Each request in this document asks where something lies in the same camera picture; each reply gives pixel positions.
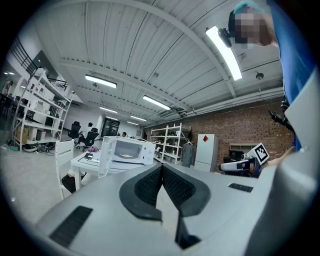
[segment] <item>person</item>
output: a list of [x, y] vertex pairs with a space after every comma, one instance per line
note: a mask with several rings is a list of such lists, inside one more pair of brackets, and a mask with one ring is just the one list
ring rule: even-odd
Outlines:
[[5, 95], [5, 96], [8, 96], [8, 94], [10, 93], [10, 89], [12, 87], [12, 85], [14, 84], [13, 81], [7, 79], [5, 81], [5, 84], [4, 84], [4, 87], [2, 89], [2, 93]]
[[[273, 0], [267, 0], [267, 4], [271, 15], [265, 14], [253, 1], [238, 3], [229, 15], [228, 29], [236, 43], [278, 47], [284, 93], [289, 104], [292, 104], [316, 68], [316, 60], [291, 18]], [[261, 169], [277, 166], [300, 148], [301, 144], [295, 136], [292, 146], [284, 155], [268, 161]]]
[[88, 132], [90, 132], [91, 131], [91, 127], [92, 127], [92, 125], [93, 125], [93, 123], [92, 122], [90, 122], [89, 124], [88, 124], [88, 127], [87, 127], [87, 129], [85, 130], [85, 131], [80, 131], [79, 132], [79, 139], [78, 139], [78, 143], [77, 143], [77, 145], [79, 145], [81, 142], [85, 142], [85, 140], [86, 140], [86, 137], [88, 136]]

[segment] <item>white refrigerator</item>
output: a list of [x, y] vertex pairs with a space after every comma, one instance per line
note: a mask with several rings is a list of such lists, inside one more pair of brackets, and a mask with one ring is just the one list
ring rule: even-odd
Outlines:
[[214, 134], [199, 134], [194, 169], [214, 172], [217, 165], [219, 138]]

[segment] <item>gray floor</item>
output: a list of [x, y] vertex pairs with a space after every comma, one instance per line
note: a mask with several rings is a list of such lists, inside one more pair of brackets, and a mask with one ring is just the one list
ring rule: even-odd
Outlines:
[[[0, 126], [1, 144], [5, 143], [10, 125]], [[69, 140], [63, 131], [61, 141]], [[94, 145], [101, 147], [102, 140]], [[75, 149], [74, 157], [82, 154], [82, 149]], [[27, 153], [0, 149], [1, 180], [6, 187], [7, 196], [13, 207], [26, 221], [35, 224], [53, 206], [61, 201], [55, 156], [45, 153]], [[61, 168], [60, 176], [66, 175], [70, 163]], [[156, 207], [162, 211], [163, 228], [174, 238], [178, 221], [178, 211], [162, 187], [157, 198]]]

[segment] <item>fluorescent light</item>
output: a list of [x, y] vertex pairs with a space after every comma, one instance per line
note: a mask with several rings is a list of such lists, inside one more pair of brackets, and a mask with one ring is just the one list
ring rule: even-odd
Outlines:
[[109, 118], [109, 119], [113, 119], [113, 120], [118, 120], [116, 118], [113, 118], [113, 117], [110, 117], [110, 116], [105, 116], [106, 118]]
[[96, 83], [99, 83], [99, 84], [102, 84], [105, 86], [110, 86], [112, 88], [117, 88], [117, 84], [115, 82], [110, 82], [110, 81], [107, 81], [104, 79], [96, 78], [96, 77], [94, 77], [92, 75], [88, 75], [88, 74], [86, 74], [84, 77], [85, 77], [85, 79], [87, 79], [89, 81], [96, 82]]
[[150, 98], [150, 97], [148, 97], [148, 96], [143, 96], [143, 99], [146, 100], [146, 101], [148, 101], [148, 102], [151, 102], [151, 103], [153, 103], [153, 104], [156, 104], [156, 105], [158, 105], [159, 107], [164, 108], [165, 110], [170, 110], [170, 109], [171, 109], [170, 107], [168, 107], [168, 106], [160, 103], [159, 101], [156, 101], [156, 100], [154, 100], [153, 98]]
[[109, 112], [112, 112], [112, 113], [118, 113], [117, 111], [114, 111], [114, 110], [111, 110], [111, 109], [107, 109], [107, 108], [104, 108], [104, 107], [100, 107], [100, 109], [105, 110], [105, 111], [109, 111]]
[[129, 123], [129, 124], [133, 124], [133, 125], [136, 125], [136, 126], [138, 126], [139, 124], [137, 124], [137, 123], [134, 123], [134, 122], [128, 122], [128, 121], [126, 121], [127, 123]]
[[144, 119], [142, 119], [142, 118], [140, 118], [140, 117], [136, 117], [136, 116], [133, 116], [133, 115], [130, 115], [130, 117], [132, 117], [132, 118], [135, 118], [135, 119], [139, 119], [139, 120], [141, 120], [141, 121], [147, 121], [147, 120], [144, 120]]
[[207, 36], [212, 40], [215, 46], [218, 48], [222, 54], [226, 64], [228, 65], [230, 72], [234, 80], [242, 78], [239, 65], [237, 63], [236, 57], [232, 50], [226, 47], [225, 43], [221, 40], [218, 34], [218, 28], [216, 26], [210, 28], [205, 32]]

